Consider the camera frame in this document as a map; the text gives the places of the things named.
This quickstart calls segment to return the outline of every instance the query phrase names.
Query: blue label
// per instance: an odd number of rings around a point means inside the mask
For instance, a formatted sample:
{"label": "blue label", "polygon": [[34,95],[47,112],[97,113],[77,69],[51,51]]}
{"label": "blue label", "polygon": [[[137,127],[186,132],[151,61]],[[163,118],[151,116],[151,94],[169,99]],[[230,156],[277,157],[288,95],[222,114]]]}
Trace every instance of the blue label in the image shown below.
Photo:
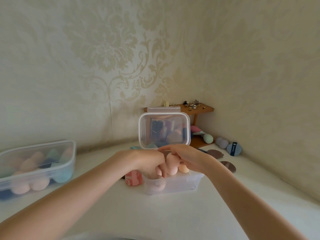
{"label": "blue label", "polygon": [[235,151],[236,151],[236,147],[237,147],[237,142],[233,142],[232,143],[232,147],[231,147],[231,151],[230,151],[230,155],[234,156],[235,155]]}

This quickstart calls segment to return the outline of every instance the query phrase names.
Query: open container lid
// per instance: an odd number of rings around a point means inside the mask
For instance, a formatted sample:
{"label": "open container lid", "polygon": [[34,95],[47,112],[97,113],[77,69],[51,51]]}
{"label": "open container lid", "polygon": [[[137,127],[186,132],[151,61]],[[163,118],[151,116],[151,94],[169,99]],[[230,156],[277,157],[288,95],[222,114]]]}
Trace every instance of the open container lid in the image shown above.
{"label": "open container lid", "polygon": [[178,107],[149,107],[139,117],[139,145],[142,149],[155,149],[170,144],[191,142],[190,118]]}

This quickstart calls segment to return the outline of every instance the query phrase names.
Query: plastic storage box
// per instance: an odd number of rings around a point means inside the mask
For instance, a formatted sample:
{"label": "plastic storage box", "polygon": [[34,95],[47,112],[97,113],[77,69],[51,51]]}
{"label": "plastic storage box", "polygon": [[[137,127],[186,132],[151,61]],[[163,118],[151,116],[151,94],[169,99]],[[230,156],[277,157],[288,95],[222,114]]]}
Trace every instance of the plastic storage box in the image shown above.
{"label": "plastic storage box", "polygon": [[0,153],[0,200],[68,181],[73,174],[76,150],[74,141],[63,140]]}
{"label": "plastic storage box", "polygon": [[[150,107],[139,117],[139,145],[142,149],[156,149],[169,144],[189,145],[190,118],[181,113],[180,107]],[[202,173],[189,171],[177,172],[167,178],[148,179],[145,176],[144,189],[149,195],[159,195],[196,190]]]}

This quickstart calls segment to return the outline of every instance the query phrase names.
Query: white tabletop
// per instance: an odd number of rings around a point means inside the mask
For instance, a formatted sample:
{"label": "white tabletop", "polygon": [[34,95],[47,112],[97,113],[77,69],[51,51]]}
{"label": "white tabletop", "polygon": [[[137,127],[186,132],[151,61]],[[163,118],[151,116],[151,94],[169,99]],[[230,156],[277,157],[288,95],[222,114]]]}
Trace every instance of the white tabletop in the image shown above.
{"label": "white tabletop", "polygon": [[[138,143],[128,143],[77,157],[74,177],[122,149]],[[249,189],[280,212],[309,239],[320,236],[320,203],[245,157],[232,157],[216,145],[202,149],[217,149],[236,166],[235,176]],[[50,193],[57,186],[29,193],[10,201],[0,202],[0,221]],[[195,192],[149,196],[143,186],[127,186],[119,180],[68,231],[67,236],[83,232],[106,232],[119,236],[143,236],[162,239],[248,239],[240,225],[208,178],[203,177]]]}

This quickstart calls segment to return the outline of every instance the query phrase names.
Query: hand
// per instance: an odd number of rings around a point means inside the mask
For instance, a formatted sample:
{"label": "hand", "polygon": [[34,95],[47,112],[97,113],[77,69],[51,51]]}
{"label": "hand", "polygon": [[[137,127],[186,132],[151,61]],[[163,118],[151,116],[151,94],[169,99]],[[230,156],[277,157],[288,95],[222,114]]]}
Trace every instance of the hand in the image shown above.
{"label": "hand", "polygon": [[180,161],[188,169],[199,173],[204,173],[206,161],[214,159],[214,157],[185,144],[165,145],[158,149],[160,152],[169,150],[172,155],[179,156]]}
{"label": "hand", "polygon": [[161,170],[162,177],[167,176],[165,156],[157,150],[123,150],[117,152],[116,157],[127,158],[132,163],[131,170],[139,170],[149,179],[158,178],[157,167]]}

